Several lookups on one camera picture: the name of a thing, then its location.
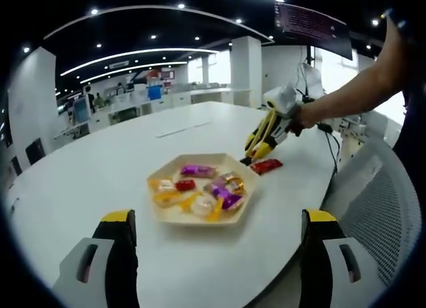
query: human arm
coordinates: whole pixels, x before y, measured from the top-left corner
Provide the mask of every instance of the human arm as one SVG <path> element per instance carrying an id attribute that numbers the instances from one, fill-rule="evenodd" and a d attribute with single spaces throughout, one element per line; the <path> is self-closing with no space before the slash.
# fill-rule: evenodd
<path id="1" fill-rule="evenodd" d="M 335 92 L 302 106 L 298 120 L 306 128 L 327 119 L 372 110 L 398 93 L 405 84 L 408 50 L 393 22 L 387 20 L 383 49 L 373 66 Z"/>

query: curved light strip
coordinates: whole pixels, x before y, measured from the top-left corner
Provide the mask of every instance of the curved light strip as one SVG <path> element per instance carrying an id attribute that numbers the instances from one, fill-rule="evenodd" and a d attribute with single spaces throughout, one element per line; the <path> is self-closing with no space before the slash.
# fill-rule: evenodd
<path id="1" fill-rule="evenodd" d="M 91 80 L 95 80 L 95 79 L 100 78 L 100 77 L 105 77 L 107 75 L 111 75 L 111 74 L 119 73 L 119 72 L 124 72 L 124 71 L 128 71 L 128 70 L 143 69 L 144 67 L 162 67 L 164 65 L 178 65 L 178 64 L 187 64 L 187 63 L 188 62 L 166 62 L 166 63 L 154 63 L 154 64 L 138 65 L 137 67 L 127 67 L 125 69 L 119 69 L 119 70 L 116 70 L 116 71 L 112 71 L 112 72 L 108 72 L 108 73 L 98 75 L 96 77 L 91 77 L 91 78 L 88 78 L 87 80 L 82 80 L 80 82 L 80 84 L 90 82 Z"/>
<path id="2" fill-rule="evenodd" d="M 204 49 L 188 49 L 185 47 L 168 47 L 165 49 L 148 49 L 148 50 L 139 50 L 139 51 L 132 51 L 132 52 L 126 52 L 126 53 L 120 53 L 115 55 L 110 55 L 109 57 L 103 57 L 101 59 L 93 60 L 90 62 L 87 62 L 85 64 L 79 65 L 75 68 L 72 68 L 71 70 L 68 70 L 64 73 L 61 73 L 61 76 L 65 76 L 68 73 L 74 72 L 78 69 L 81 69 L 82 67 L 86 67 L 91 64 L 99 63 L 105 60 L 114 59 L 116 57 L 124 57 L 126 55 L 134 55 L 134 54 L 141 54 L 141 53 L 153 53 L 153 52 L 176 52 L 176 51 L 184 51 L 184 52 L 202 52 L 202 53 L 219 53 L 219 51 L 213 51 L 213 50 L 204 50 Z"/>
<path id="3" fill-rule="evenodd" d="M 89 19 L 91 17 L 98 17 L 99 15 L 102 15 L 102 14 L 105 14 L 105 13 L 112 13 L 112 12 L 116 12 L 116 11 L 135 10 L 135 9 L 175 10 L 175 11 L 179 11 L 179 12 L 189 12 L 189 13 L 196 13 L 196 14 L 199 14 L 199 15 L 205 15 L 207 17 L 213 17 L 215 19 L 222 20 L 222 21 L 231 23 L 233 25 L 237 25 L 239 27 L 242 27 L 243 29 L 249 30 L 249 31 L 263 37 L 264 39 L 267 39 L 271 42 L 274 42 L 273 39 L 270 39 L 265 34 L 261 34 L 261 32 L 256 31 L 255 29 L 252 29 L 251 27 L 247 27 L 244 24 L 237 23 L 237 22 L 235 22 L 235 20 L 227 19 L 226 17 L 221 17 L 219 15 L 211 14 L 211 13 L 208 13 L 208 12 L 189 9 L 187 7 L 185 9 L 179 9 L 178 7 L 171 7 L 171 6 L 168 6 L 168 5 L 133 5 L 133 6 L 130 6 L 130 7 L 113 7 L 111 9 L 105 9 L 105 10 L 99 11 L 96 15 L 85 15 L 84 17 L 79 17 L 78 19 L 75 19 L 74 21 L 68 22 L 67 24 L 63 25 L 62 27 L 59 27 L 58 29 L 56 29 L 53 32 L 46 35 L 43 39 L 44 40 L 48 39 L 52 35 L 58 33 L 59 31 L 62 31 L 66 27 L 69 27 L 70 25 L 73 25 L 77 22 L 84 21 L 85 19 Z"/>

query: white table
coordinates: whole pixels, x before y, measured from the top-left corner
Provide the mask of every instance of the white table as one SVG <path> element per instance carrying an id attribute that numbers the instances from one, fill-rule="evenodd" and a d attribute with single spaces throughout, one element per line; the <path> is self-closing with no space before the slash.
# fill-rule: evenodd
<path id="1" fill-rule="evenodd" d="M 85 136 L 25 170 L 7 199 L 19 198 L 11 223 L 36 274 L 52 286 L 61 260 L 92 236 L 105 214 L 132 208 L 141 307 L 245 306 L 295 254 L 302 210 L 321 205 L 334 167 L 324 133 L 315 128 L 290 135 L 271 153 L 284 167 L 261 177 L 234 227 L 156 222 L 145 179 L 179 154 L 244 157 L 247 136 L 264 116 L 218 102 L 165 110 Z M 178 127 L 188 129 L 156 137 Z"/>

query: office chair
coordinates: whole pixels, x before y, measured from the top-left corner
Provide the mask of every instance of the office chair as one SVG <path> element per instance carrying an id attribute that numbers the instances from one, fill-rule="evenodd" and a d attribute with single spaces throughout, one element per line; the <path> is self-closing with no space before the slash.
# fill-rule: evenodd
<path id="1" fill-rule="evenodd" d="M 388 286 L 421 231 L 419 200 L 392 149 L 376 138 L 366 142 L 333 179 L 323 208 L 373 256 Z"/>

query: screen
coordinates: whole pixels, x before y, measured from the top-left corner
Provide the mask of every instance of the screen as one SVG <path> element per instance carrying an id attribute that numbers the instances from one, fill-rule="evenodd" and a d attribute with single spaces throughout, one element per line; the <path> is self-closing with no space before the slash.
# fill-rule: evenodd
<path id="1" fill-rule="evenodd" d="M 293 42 L 319 47 L 352 60 L 349 29 L 344 22 L 304 7 L 276 3 L 275 25 Z"/>

